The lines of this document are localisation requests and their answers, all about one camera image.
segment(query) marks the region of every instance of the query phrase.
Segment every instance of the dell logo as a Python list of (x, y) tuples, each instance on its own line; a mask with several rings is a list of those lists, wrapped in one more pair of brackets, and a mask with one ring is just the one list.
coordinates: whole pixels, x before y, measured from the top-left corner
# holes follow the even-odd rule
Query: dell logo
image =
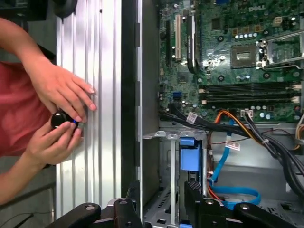
[(249, 12), (253, 11), (259, 11), (259, 10), (266, 10), (265, 5), (259, 5), (259, 6), (254, 6), (254, 7), (249, 7)]

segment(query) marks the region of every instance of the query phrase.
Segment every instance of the green circuit board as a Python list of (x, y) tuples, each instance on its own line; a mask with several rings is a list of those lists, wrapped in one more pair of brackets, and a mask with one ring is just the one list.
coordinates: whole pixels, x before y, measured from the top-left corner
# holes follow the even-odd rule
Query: green circuit board
[[(300, 61), (257, 67), (258, 41), (300, 31), (298, 0), (275, 2), (276, 6), (273, 0), (163, 4), (160, 109), (169, 112), (175, 102), (184, 114), (193, 112), (211, 121), (224, 108), (239, 116), (249, 112), (255, 122), (297, 122)], [(274, 62), (301, 57), (300, 36), (274, 40), (272, 56)]]

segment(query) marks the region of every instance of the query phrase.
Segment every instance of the hand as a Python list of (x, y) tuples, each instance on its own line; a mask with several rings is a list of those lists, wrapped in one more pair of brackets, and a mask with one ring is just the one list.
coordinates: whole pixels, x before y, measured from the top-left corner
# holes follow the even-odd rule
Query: hand
[(53, 65), (44, 57), (35, 59), (34, 62), (23, 62), (23, 66), (40, 100), (51, 113), (55, 113), (58, 107), (77, 122), (86, 122), (84, 104), (90, 110), (96, 110), (87, 94), (93, 94), (94, 90), (83, 79)]
[(37, 130), (24, 155), (29, 157), (36, 165), (56, 165), (66, 159), (81, 141), (81, 130), (75, 124), (65, 122), (52, 130), (48, 121)]

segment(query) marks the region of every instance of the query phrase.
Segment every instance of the white label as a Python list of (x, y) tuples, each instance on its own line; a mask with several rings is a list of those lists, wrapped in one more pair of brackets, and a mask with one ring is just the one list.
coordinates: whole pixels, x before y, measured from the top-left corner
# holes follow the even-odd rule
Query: white label
[(196, 114), (190, 112), (190, 113), (188, 114), (188, 116), (187, 116), (187, 120), (186, 120), (186, 121), (187, 121), (188, 123), (190, 123), (190, 124), (194, 124), (197, 117), (198, 117), (198, 115), (196, 115)]
[(232, 150), (235, 150), (235, 151), (240, 151), (241, 150), (241, 146), (239, 143), (237, 142), (229, 142), (231, 141), (231, 136), (227, 136), (226, 137), (226, 147), (229, 148), (229, 149), (232, 149)]

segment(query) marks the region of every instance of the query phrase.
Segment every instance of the blue plastic clip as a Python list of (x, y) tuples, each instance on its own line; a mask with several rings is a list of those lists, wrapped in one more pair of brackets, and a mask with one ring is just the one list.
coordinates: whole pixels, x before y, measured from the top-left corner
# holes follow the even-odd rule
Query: blue plastic clip
[(180, 228), (192, 228), (192, 225), (180, 223)]
[(182, 148), (180, 150), (180, 169), (198, 172), (200, 170), (200, 143), (195, 145), (194, 138), (180, 138), (180, 146), (194, 147), (191, 149)]

